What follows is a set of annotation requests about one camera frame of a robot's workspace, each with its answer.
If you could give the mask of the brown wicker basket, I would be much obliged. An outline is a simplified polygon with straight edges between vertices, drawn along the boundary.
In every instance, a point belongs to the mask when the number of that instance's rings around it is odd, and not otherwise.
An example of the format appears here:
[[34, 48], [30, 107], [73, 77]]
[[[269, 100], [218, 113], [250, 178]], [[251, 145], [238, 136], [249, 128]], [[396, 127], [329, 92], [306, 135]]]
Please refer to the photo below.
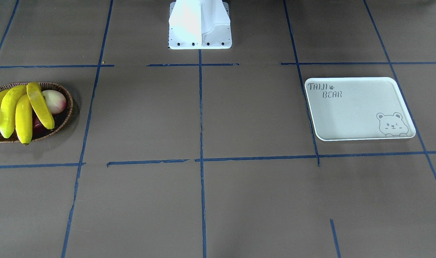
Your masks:
[[[31, 142], [38, 142], [42, 139], [46, 139], [47, 137], [50, 137], [53, 134], [60, 131], [64, 126], [66, 126], [66, 124], [68, 124], [69, 121], [71, 121], [71, 116], [75, 108], [73, 96], [71, 95], [69, 90], [64, 86], [60, 85], [59, 83], [44, 82], [44, 81], [40, 81], [39, 84], [41, 86], [42, 91], [56, 90], [62, 93], [66, 98], [67, 104], [64, 111], [62, 111], [59, 114], [53, 115], [55, 121], [54, 129], [51, 130], [43, 129], [40, 132], [35, 132], [35, 130], [33, 130], [33, 137]], [[2, 134], [0, 134], [0, 143], [20, 143], [20, 141], [16, 135], [16, 132], [14, 132], [10, 138], [4, 138]]]

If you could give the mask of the white bear tray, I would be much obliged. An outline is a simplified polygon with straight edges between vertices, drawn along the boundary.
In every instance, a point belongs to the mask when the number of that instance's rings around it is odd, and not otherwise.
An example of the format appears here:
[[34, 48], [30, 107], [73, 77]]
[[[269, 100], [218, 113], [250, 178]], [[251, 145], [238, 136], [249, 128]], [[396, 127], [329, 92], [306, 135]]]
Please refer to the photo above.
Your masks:
[[392, 78], [309, 78], [304, 87], [315, 134], [324, 142], [416, 135]]

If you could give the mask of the pale red apple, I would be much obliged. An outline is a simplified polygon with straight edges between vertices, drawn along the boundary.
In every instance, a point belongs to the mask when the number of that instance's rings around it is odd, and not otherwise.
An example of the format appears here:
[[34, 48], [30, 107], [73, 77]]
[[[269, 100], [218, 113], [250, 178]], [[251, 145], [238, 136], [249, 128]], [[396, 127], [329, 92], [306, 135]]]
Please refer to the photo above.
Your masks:
[[52, 115], [57, 115], [63, 112], [67, 107], [65, 96], [57, 90], [44, 90], [42, 95], [45, 103]]

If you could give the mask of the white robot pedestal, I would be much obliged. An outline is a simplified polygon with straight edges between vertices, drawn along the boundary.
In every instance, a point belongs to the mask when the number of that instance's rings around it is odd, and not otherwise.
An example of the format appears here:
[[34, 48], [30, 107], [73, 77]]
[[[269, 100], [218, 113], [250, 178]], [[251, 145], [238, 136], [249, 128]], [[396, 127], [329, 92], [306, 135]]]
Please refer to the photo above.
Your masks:
[[176, 0], [170, 3], [169, 49], [230, 49], [231, 17], [222, 0]]

